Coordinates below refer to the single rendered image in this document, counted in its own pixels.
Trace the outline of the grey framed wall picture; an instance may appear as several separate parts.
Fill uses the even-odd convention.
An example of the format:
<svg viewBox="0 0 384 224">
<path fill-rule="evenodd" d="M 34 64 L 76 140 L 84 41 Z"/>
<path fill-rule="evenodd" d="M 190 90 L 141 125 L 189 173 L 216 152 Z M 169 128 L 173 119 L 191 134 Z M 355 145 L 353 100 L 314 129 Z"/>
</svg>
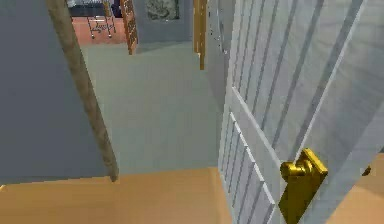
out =
<svg viewBox="0 0 384 224">
<path fill-rule="evenodd" d="M 145 0 L 146 12 L 150 20 L 178 20 L 179 0 Z"/>
</svg>

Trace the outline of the white panelled room door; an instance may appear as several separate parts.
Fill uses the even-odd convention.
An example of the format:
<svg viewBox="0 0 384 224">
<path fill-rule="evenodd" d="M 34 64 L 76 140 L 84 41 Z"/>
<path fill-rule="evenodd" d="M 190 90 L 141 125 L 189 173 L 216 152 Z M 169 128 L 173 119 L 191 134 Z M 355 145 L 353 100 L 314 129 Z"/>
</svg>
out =
<svg viewBox="0 0 384 224">
<path fill-rule="evenodd" d="M 218 169 L 231 224 L 286 224 L 283 162 L 328 169 L 326 224 L 384 149 L 384 0 L 236 0 Z"/>
</svg>

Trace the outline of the orange wooden door frame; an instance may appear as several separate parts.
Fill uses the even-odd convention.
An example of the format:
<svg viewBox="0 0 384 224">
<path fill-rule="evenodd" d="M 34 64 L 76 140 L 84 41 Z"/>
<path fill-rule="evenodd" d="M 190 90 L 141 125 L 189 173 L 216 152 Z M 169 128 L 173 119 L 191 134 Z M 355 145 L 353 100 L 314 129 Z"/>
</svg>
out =
<svg viewBox="0 0 384 224">
<path fill-rule="evenodd" d="M 193 49 L 199 57 L 199 68 L 205 67 L 207 0 L 193 0 Z"/>
</svg>

